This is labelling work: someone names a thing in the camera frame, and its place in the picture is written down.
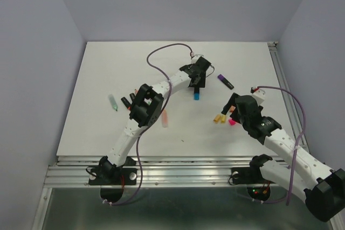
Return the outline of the salmon orange highlighter cap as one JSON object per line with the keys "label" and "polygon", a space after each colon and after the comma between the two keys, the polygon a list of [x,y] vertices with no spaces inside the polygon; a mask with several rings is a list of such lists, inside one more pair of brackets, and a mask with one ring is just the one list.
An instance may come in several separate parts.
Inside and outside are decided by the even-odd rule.
{"label": "salmon orange highlighter cap", "polygon": [[229,112],[230,112],[230,113],[233,113],[234,110],[235,110],[235,106],[231,106],[230,109],[229,109]]}

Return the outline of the yellow highlighter cap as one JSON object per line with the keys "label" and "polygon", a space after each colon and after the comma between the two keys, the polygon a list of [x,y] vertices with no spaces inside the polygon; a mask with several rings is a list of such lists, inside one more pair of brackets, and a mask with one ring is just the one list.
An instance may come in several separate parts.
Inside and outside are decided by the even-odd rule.
{"label": "yellow highlighter cap", "polygon": [[221,122],[221,123],[225,123],[225,122],[226,122],[226,115],[222,115],[222,116],[221,116],[220,122]]}

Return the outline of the peach highlighter cap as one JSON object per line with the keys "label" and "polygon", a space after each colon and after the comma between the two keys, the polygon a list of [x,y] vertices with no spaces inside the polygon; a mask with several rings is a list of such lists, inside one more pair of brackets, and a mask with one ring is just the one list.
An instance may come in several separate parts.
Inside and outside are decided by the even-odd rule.
{"label": "peach highlighter cap", "polygon": [[218,114],[218,115],[216,115],[216,117],[213,119],[213,121],[214,121],[214,123],[218,123],[220,119],[221,119],[221,115]]}

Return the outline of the blue cap black highlighter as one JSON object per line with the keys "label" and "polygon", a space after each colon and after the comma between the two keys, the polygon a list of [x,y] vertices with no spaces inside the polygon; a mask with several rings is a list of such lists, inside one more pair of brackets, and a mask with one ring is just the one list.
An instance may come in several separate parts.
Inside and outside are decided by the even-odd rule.
{"label": "blue cap black highlighter", "polygon": [[194,100],[199,100],[200,99],[200,88],[195,87],[194,88]]}

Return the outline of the pink highlighter cap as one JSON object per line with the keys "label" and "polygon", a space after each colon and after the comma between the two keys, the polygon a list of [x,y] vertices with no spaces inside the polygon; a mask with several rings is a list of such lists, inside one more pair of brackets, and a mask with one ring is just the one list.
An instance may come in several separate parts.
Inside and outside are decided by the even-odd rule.
{"label": "pink highlighter cap", "polygon": [[228,122],[231,126],[234,126],[236,124],[236,121],[234,121],[233,119],[229,119]]}

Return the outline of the purple cap black highlighter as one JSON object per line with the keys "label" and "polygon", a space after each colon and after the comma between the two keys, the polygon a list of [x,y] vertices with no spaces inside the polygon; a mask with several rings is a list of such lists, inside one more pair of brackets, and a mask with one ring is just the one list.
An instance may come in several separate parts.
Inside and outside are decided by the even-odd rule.
{"label": "purple cap black highlighter", "polygon": [[219,74],[217,76],[217,78],[229,89],[233,90],[234,89],[234,85],[226,78],[224,77],[222,74]]}

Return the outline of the peach clear highlighter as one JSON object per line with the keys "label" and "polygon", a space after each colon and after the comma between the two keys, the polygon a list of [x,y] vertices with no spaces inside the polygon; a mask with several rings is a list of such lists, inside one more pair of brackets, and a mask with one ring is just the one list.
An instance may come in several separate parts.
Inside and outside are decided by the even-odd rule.
{"label": "peach clear highlighter", "polygon": [[161,123],[162,127],[167,128],[168,127],[168,114],[166,110],[163,110],[161,113]]}

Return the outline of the pink black highlighter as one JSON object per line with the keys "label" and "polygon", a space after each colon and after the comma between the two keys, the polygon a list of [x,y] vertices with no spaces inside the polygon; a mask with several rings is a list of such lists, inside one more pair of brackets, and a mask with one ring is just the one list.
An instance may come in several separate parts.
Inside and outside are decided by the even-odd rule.
{"label": "pink black highlighter", "polygon": [[135,100],[135,94],[134,93],[130,93],[130,99],[132,100],[132,101],[134,101]]}

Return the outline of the orange black highlighter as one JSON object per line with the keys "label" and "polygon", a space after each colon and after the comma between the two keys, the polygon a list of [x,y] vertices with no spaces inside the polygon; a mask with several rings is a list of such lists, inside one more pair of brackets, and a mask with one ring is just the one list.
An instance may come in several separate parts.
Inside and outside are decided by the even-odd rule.
{"label": "orange black highlighter", "polygon": [[125,105],[127,110],[131,109],[132,104],[126,97],[122,97],[121,102]]}

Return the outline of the mint green clear highlighter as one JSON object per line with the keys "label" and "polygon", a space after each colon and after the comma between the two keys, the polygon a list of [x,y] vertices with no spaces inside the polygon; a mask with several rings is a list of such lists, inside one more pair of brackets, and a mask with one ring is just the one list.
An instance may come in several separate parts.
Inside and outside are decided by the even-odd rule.
{"label": "mint green clear highlighter", "polygon": [[118,111],[118,104],[112,94],[108,95],[109,102],[115,111]]}

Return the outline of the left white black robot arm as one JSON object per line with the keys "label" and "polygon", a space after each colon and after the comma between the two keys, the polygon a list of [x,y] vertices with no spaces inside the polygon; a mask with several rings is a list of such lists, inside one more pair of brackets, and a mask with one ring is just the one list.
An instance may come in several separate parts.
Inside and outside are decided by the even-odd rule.
{"label": "left white black robot arm", "polygon": [[172,76],[155,85],[143,84],[132,101],[129,120],[109,155],[99,161],[101,177],[109,184],[116,183],[134,143],[160,117],[163,105],[171,95],[189,87],[205,87],[206,72],[211,62],[199,56],[195,62],[184,65]]}

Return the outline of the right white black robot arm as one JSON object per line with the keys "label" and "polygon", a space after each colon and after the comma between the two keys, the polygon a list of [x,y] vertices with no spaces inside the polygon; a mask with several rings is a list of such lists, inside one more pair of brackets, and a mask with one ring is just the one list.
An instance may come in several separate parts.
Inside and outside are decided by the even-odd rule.
{"label": "right white black robot arm", "polygon": [[273,118],[262,116],[263,93],[233,93],[223,108],[234,108],[230,117],[242,125],[249,136],[276,153],[287,167],[271,156],[254,156],[247,167],[231,169],[229,184],[278,184],[289,195],[302,200],[311,214],[327,222],[344,209],[344,170],[334,170],[298,145]]}

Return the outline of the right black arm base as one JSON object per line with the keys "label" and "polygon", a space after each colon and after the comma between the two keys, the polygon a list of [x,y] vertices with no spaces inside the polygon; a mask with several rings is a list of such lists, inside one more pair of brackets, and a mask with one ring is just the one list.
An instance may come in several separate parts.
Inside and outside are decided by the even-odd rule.
{"label": "right black arm base", "polygon": [[247,187],[248,195],[254,200],[268,201],[271,194],[271,181],[263,178],[260,169],[266,162],[272,160],[272,157],[265,154],[254,156],[248,167],[235,167],[231,169],[228,184],[232,186],[259,184],[257,187]]}

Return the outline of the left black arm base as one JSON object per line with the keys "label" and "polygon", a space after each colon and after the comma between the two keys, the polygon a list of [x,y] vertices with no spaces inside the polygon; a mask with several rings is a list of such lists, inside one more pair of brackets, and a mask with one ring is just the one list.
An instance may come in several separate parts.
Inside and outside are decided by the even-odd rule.
{"label": "left black arm base", "polygon": [[107,156],[103,156],[98,165],[88,166],[86,172],[89,174],[88,184],[92,186],[132,186],[136,185],[137,168],[134,168],[136,161],[127,157],[124,165],[112,164]]}

